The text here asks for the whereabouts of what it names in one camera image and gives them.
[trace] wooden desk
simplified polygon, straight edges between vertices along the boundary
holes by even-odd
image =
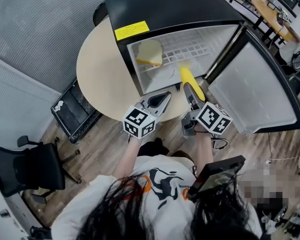
[[[278,35],[278,38],[280,36],[285,41],[290,41],[292,35],[285,26],[282,28],[282,26],[277,21],[277,9],[272,10],[267,6],[267,4],[263,0],[251,0],[251,3],[255,7],[255,9],[261,14],[258,21],[254,24],[253,28],[257,29],[259,24],[263,20],[265,20],[270,25],[270,29],[263,35],[262,41],[265,41],[271,35],[272,32],[275,32]]]
[[[129,106],[141,97],[119,52],[109,18],[103,20],[82,44],[76,62],[76,76],[87,101],[102,114],[122,121]],[[174,86],[169,106],[161,121],[186,113],[187,103],[183,86],[177,92]]]

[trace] mini fridge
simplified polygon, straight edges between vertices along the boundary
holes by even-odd
[[[225,0],[105,0],[113,34],[139,94],[203,77],[240,133],[300,129],[300,103],[277,61]],[[162,66],[137,62],[156,40]]]

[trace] slice of cheese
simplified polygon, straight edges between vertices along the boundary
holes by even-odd
[[[145,40],[139,45],[137,62],[162,66],[162,46],[159,41]]]

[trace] white cube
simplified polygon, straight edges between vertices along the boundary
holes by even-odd
[[[195,118],[209,133],[221,135],[233,121],[221,107],[207,102]]]
[[[122,120],[123,130],[142,139],[156,129],[157,118],[135,106],[130,106]]]

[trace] wooden floor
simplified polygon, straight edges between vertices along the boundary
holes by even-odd
[[[164,145],[170,150],[169,154],[182,150],[194,158],[196,153],[194,138],[185,138],[183,136],[181,118],[180,116],[158,125],[156,131],[144,139],[143,142],[160,137]],[[228,139],[229,145],[222,150],[214,151],[215,161],[243,155],[246,158],[246,163],[242,169],[243,173],[245,172],[248,175],[254,169],[263,170],[265,161],[271,156],[267,133],[239,134],[232,124],[222,136]],[[71,144],[54,121],[46,131],[43,142],[52,142],[55,137],[60,138],[58,151],[61,159],[71,155],[75,150],[80,150],[81,154],[63,167],[74,178],[81,178],[82,183],[77,185],[66,178],[65,190],[56,191],[49,196],[45,205],[32,201],[29,195],[32,190],[25,191],[25,200],[46,226],[50,226],[70,200],[82,191],[97,175],[110,175],[128,144],[128,135],[123,132],[122,123],[106,116],[103,116],[97,122],[79,144]],[[270,143],[273,158],[300,156],[300,130],[270,133]],[[295,172],[297,161],[297,158],[274,161],[270,168],[277,172],[283,172],[281,169],[290,169]],[[41,194],[44,191],[44,189],[39,189],[35,193]],[[298,201],[293,199],[293,197],[300,196],[300,189],[297,189],[295,193],[292,191],[289,195],[289,202],[290,200],[292,202],[289,208],[292,209]]]

